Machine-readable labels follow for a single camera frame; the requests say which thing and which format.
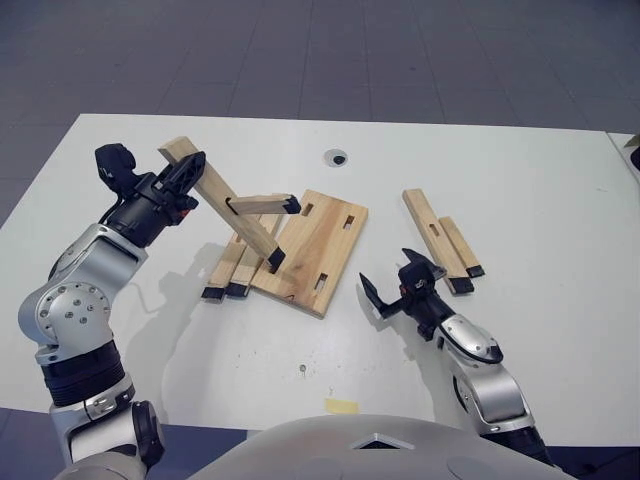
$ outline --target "wood grain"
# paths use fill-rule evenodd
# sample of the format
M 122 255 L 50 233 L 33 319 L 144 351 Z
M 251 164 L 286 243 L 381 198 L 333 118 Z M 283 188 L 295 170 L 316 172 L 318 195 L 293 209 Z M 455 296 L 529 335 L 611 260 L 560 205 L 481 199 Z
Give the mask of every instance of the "wood grain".
M 464 268 L 467 270 L 467 274 L 473 276 L 471 272 L 477 271 L 478 269 L 482 271 L 482 274 L 484 274 L 484 270 L 482 270 L 480 262 L 471 250 L 471 247 L 469 246 L 467 241 L 462 236 L 462 233 L 458 229 L 456 223 L 453 221 L 453 218 L 442 217 L 438 221 L 440 222 L 442 229 L 447 234 L 447 237 L 449 238 L 451 245 L 453 245 L 454 250 L 458 254 L 458 257 L 460 257 L 462 265 L 464 265 Z
M 282 221 L 281 214 L 264 214 L 260 218 L 260 224 L 271 235 L 275 235 L 280 222 Z M 246 297 L 249 293 L 249 284 L 253 279 L 253 276 L 258 271 L 262 258 L 251 247 L 245 249 L 242 254 L 242 258 L 235 267 L 235 271 L 229 280 L 229 286 L 227 288 L 227 295 L 233 297 Z
M 420 235 L 427 244 L 433 260 L 447 270 L 446 283 L 452 293 L 463 293 L 459 285 L 466 282 L 455 282 L 456 279 L 467 279 L 471 284 L 469 275 L 462 265 L 462 261 L 458 258 L 458 254 L 449 242 L 447 235 L 444 233 L 442 226 L 438 222 L 438 217 L 434 213 L 421 189 L 405 190 L 402 192 L 409 212 L 413 217 Z
M 262 265 L 251 285 L 323 317 L 368 210 L 312 190 L 300 204 L 278 237 L 287 252 L 280 269 Z
M 216 268 L 211 273 L 207 287 L 226 288 L 246 250 L 248 250 L 246 242 L 237 233 L 234 233 L 222 252 Z
M 290 205 L 298 204 L 293 195 L 288 193 L 276 193 L 273 195 L 254 195 L 252 197 L 236 197 L 230 199 L 227 204 L 238 214 L 248 213 L 297 213 L 290 211 Z
M 158 151 L 169 163 L 175 164 L 199 150 L 187 137 L 178 137 L 162 145 Z M 195 189 L 258 255 L 268 259 L 276 251 L 278 243 L 254 216 L 236 215 L 229 208 L 226 199 L 236 198 L 236 194 L 209 162 L 205 163 L 204 173 Z

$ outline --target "yellow sticky note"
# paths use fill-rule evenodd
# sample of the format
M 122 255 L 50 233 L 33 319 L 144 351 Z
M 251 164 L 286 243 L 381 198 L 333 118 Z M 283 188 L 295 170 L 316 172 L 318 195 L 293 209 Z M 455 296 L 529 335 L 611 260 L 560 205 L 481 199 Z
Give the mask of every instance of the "yellow sticky note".
M 360 406 L 358 405 L 358 402 L 336 400 L 335 398 L 325 398 L 324 409 L 328 413 L 335 414 L 360 413 Z

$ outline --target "wooden stick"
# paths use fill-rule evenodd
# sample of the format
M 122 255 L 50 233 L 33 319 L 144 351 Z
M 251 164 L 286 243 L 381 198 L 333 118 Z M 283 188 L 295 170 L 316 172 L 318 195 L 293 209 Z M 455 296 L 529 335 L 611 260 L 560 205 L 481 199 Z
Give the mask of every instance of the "wooden stick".
M 484 269 L 471 250 L 471 247 L 462 236 L 462 233 L 453 219 L 451 217 L 442 217 L 439 221 L 440 225 L 442 225 L 442 229 L 447 234 L 447 237 L 449 237 L 451 245 L 453 245 L 453 248 L 458 253 L 458 257 L 462 260 L 462 264 L 467 270 L 469 276 L 471 278 L 475 278 L 484 275 Z
M 238 215 L 248 213 L 300 213 L 298 199 L 288 193 L 236 197 L 227 200 L 227 205 Z
M 433 260 L 447 270 L 445 280 L 451 293 L 473 292 L 473 284 L 469 275 L 442 230 L 438 217 L 431 209 L 422 190 L 419 188 L 405 190 L 402 192 L 402 198 L 407 204 L 424 242 L 429 247 Z
M 282 221 L 281 214 L 264 214 L 260 218 L 260 224 L 271 235 L 275 235 L 280 222 Z M 251 248 L 247 248 L 238 263 L 229 285 L 225 289 L 225 293 L 230 297 L 246 297 L 249 293 L 249 284 L 253 279 L 253 276 L 260 268 L 262 259 Z
M 234 232 L 231 240 L 227 243 L 222 257 L 218 261 L 215 270 L 211 273 L 207 286 L 202 292 L 202 298 L 211 300 L 214 303 L 222 302 L 224 298 L 225 289 L 229 285 L 229 280 L 233 275 L 238 262 L 242 255 L 247 250 L 247 243 L 240 238 L 240 236 Z
M 162 145 L 158 151 L 169 163 L 176 164 L 187 155 L 197 153 L 199 150 L 187 137 L 178 137 Z M 236 198 L 236 194 L 209 162 L 205 163 L 204 173 L 195 188 L 231 228 L 238 232 L 238 235 L 258 255 L 269 262 L 273 271 L 278 269 L 284 260 L 284 252 L 278 246 L 278 242 L 267 233 L 255 217 L 233 213 L 226 200 Z

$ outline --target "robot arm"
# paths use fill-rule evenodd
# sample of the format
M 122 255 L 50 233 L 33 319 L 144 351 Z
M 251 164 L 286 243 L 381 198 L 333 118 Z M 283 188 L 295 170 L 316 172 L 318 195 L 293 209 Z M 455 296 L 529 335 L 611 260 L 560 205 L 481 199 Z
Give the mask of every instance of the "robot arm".
M 420 336 L 435 342 L 456 397 L 481 437 L 552 465 L 520 387 L 502 365 L 498 343 L 440 298 L 435 282 L 444 269 L 413 250 L 403 252 L 410 263 L 398 273 L 401 298 L 387 305 L 360 274 L 369 300 L 384 318 L 404 311 L 418 322 Z
M 18 318 L 38 343 L 50 414 L 65 463 L 74 464 L 64 478 L 83 471 L 106 479 L 120 469 L 125 478 L 144 478 L 164 452 L 162 432 L 153 406 L 133 401 L 109 316 L 118 292 L 147 259 L 144 249 L 197 206 L 187 192 L 202 175 L 205 155 L 185 157 L 158 176 L 134 174 L 135 159 L 120 144 L 99 148 L 96 160 L 118 201 L 65 250 Z

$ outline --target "round hole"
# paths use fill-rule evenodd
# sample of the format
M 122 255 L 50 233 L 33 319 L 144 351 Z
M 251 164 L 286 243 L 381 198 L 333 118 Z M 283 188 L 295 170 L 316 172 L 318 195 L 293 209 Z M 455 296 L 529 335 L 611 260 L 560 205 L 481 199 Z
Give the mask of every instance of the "round hole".
M 343 167 L 347 164 L 349 157 L 347 154 L 338 148 L 332 148 L 331 150 L 327 150 L 324 154 L 324 163 L 329 165 L 330 167 Z

